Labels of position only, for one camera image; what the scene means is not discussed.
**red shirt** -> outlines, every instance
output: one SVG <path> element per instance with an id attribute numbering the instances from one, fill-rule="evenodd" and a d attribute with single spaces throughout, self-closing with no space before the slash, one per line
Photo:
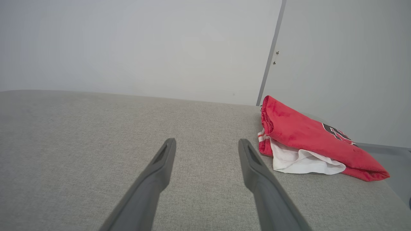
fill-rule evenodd
<path id="1" fill-rule="evenodd" d="M 344 133 L 310 119 L 271 96 L 264 98 L 261 123 L 266 135 L 284 145 L 313 151 L 345 164 L 343 174 L 365 181 L 390 177 L 369 153 Z"/>

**gray upholstered bench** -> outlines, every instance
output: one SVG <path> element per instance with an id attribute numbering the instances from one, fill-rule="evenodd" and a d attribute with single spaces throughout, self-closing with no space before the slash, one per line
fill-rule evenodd
<path id="1" fill-rule="evenodd" d="M 98 229 L 169 137 L 177 152 L 153 230 L 259 230 L 237 151 L 240 138 L 257 148 L 259 131 L 256 106 L 0 92 L 0 230 Z M 273 174 L 313 230 L 411 230 L 385 181 Z"/>

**white wall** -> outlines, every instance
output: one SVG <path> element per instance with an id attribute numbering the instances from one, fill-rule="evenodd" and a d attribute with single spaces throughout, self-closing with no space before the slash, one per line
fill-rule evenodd
<path id="1" fill-rule="evenodd" d="M 281 0 L 2 0 L 0 91 L 254 105 Z"/>
<path id="2" fill-rule="evenodd" d="M 411 1 L 287 0 L 263 97 L 411 148 Z"/>

